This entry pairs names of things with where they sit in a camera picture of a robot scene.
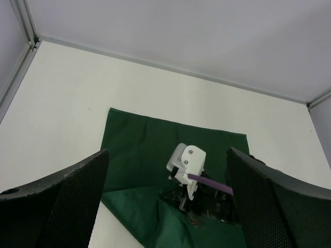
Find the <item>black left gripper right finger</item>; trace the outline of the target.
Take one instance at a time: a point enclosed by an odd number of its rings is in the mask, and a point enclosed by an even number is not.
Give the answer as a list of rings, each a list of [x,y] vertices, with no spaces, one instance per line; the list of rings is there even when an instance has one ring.
[[[330,190],[235,148],[227,167],[247,247],[330,247]]]

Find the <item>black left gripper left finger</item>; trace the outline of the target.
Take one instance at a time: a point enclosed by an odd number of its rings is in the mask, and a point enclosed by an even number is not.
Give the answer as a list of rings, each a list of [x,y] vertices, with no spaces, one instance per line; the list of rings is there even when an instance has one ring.
[[[88,247],[109,165],[90,157],[1,193],[1,247]]]

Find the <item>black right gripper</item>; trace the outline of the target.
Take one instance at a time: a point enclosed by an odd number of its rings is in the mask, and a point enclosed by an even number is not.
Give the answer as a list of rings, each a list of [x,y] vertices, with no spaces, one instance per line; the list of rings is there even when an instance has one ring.
[[[187,215],[195,226],[202,226],[206,219],[239,226],[233,195],[201,182],[197,186],[192,200],[187,195],[187,188],[180,185],[163,193],[161,199]]]

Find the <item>dark green cloth napkin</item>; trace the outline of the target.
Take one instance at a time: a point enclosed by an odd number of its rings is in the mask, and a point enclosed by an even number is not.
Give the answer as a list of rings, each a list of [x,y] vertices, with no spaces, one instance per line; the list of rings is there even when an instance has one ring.
[[[204,150],[206,173],[221,183],[227,150],[249,153],[244,134],[111,109],[101,144],[110,155],[102,203],[144,247],[245,247],[241,228],[214,220],[194,227],[161,199],[175,187],[166,165],[180,143]]]

